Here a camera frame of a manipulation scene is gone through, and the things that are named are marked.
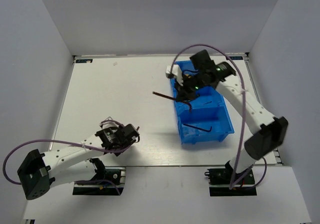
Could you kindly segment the brown hex key long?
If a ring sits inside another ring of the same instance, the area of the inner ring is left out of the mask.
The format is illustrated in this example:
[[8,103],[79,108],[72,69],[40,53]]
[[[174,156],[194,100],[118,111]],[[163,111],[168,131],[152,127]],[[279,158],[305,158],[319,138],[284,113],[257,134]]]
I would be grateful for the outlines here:
[[203,132],[211,132],[212,131],[212,126],[209,129],[204,129],[204,128],[200,128],[197,126],[193,126],[193,125],[189,125],[189,124],[183,124],[183,126],[189,127],[189,128],[193,128],[199,131],[203,131]]

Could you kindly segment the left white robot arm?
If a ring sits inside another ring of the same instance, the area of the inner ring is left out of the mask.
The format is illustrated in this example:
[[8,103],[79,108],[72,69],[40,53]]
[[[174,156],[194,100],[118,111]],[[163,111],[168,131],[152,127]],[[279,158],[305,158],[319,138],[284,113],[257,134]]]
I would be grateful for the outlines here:
[[43,153],[30,151],[17,171],[26,199],[37,199],[51,188],[71,182],[89,194],[121,195],[123,169],[106,167],[100,157],[125,152],[140,141],[138,131],[132,124],[117,126],[110,121],[80,143],[67,142],[64,148]]

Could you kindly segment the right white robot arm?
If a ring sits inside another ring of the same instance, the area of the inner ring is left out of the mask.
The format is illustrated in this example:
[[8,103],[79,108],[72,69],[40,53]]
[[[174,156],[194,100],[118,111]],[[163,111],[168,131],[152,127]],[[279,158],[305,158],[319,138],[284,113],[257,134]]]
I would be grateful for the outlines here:
[[202,50],[190,60],[196,70],[193,76],[183,74],[176,63],[166,69],[166,76],[175,79],[175,100],[187,104],[199,98],[197,90],[211,87],[232,104],[252,134],[239,141],[236,156],[225,165],[227,180],[238,183],[251,166],[282,145],[289,123],[284,117],[276,118],[245,90],[243,76],[232,59],[215,64],[207,50]]

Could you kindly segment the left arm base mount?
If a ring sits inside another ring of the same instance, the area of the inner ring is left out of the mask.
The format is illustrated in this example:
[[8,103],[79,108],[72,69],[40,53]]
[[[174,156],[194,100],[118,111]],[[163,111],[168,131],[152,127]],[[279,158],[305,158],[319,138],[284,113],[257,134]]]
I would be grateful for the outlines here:
[[125,167],[106,167],[98,159],[90,159],[93,164],[94,176],[90,180],[75,182],[73,195],[120,196],[125,185]]

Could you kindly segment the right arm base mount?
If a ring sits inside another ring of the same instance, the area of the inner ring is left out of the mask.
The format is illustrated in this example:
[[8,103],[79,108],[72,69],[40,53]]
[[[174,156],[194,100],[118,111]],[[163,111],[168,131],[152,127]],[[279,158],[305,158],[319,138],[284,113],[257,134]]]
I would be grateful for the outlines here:
[[231,197],[231,196],[257,196],[255,178],[253,171],[240,179],[230,189],[231,172],[225,168],[211,168],[204,173],[209,183],[209,195],[211,197]]

